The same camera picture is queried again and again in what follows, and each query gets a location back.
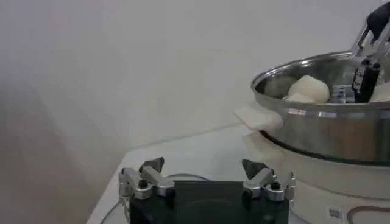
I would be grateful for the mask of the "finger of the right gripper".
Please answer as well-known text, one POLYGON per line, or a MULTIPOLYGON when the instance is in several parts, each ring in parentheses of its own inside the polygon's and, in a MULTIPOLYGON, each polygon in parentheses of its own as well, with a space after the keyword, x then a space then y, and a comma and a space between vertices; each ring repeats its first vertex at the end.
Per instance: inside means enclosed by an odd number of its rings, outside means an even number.
POLYGON ((377 39, 366 24, 362 27, 351 48, 351 64, 355 66, 352 90, 355 103, 370 101, 378 78, 383 70, 383 61, 389 58, 389 23, 377 39))

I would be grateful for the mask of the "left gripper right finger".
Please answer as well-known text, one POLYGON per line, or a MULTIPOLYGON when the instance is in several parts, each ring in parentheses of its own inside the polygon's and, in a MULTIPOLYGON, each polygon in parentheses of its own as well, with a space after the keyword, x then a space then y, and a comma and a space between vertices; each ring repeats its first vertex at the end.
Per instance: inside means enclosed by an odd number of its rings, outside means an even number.
POLYGON ((242 159, 241 164, 247 177, 243 181, 243 198, 249 201, 261 197, 272 202, 295 201, 296 176, 293 172, 281 183, 274 169, 265 163, 242 159))

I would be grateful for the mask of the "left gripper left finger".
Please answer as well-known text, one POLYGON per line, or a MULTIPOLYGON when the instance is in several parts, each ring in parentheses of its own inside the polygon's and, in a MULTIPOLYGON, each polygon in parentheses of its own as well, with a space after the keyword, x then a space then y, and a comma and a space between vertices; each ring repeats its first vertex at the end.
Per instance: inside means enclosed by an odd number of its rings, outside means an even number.
POLYGON ((138 169, 122 168, 118 175, 119 196, 146 200, 156 193, 164 198, 174 198, 175 181, 161 174, 164 163, 164 157, 159 157, 145 161, 138 169))

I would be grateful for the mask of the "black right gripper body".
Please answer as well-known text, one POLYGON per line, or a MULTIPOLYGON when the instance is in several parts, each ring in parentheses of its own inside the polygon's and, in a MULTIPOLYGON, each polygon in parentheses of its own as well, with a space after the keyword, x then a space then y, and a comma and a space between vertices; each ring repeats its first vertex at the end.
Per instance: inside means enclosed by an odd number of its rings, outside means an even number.
POLYGON ((374 40, 377 40, 387 23, 389 22, 389 2, 379 6, 366 18, 368 29, 372 32, 374 40))

